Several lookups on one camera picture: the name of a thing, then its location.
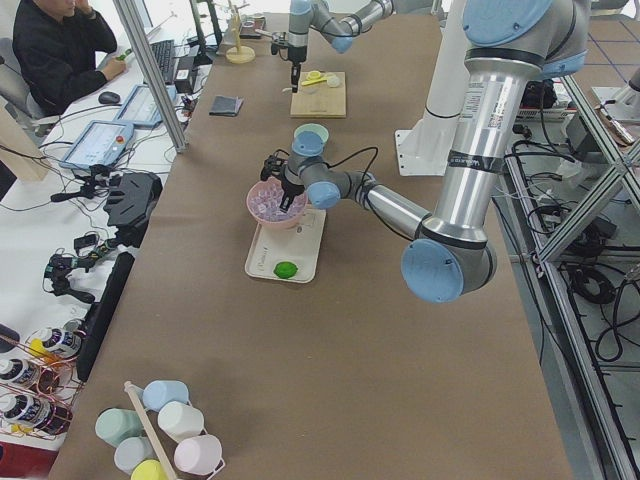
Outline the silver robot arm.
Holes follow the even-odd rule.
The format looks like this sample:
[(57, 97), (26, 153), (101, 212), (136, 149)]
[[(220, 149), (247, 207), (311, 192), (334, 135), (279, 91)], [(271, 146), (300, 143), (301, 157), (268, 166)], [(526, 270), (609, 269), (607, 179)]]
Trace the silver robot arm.
[(310, 30), (316, 30), (338, 53), (345, 53), (353, 39), (374, 23), (394, 13), (392, 1), (369, 1), (355, 13), (337, 19), (326, 1), (291, 1), (286, 35), (287, 58), (292, 63), (291, 88), (298, 92), (302, 64), (307, 60)]
[(351, 199), (411, 237), (401, 271), (417, 297), (450, 302), (483, 287), (496, 268), (485, 215), (525, 87), (583, 66), (590, 11), (587, 1), (469, 1), (448, 18), (466, 37), (469, 81), (434, 211), (367, 172), (331, 170), (321, 138), (308, 131), (294, 137), (291, 155), (275, 170), (281, 209), (302, 194), (318, 209)]

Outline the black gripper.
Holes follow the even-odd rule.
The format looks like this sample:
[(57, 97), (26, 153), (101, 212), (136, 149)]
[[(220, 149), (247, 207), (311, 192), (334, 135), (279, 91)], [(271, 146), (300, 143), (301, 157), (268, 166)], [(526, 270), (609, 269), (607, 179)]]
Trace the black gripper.
[(307, 46), (294, 46), (289, 45), (287, 49), (287, 57), (291, 66), (291, 90), (292, 93), (298, 93), (300, 76), (301, 76), (301, 64), (307, 60)]
[(296, 196), (304, 193), (305, 186), (299, 175), (289, 169), (282, 174), (281, 186), (284, 192), (279, 204), (279, 209), (288, 212)]

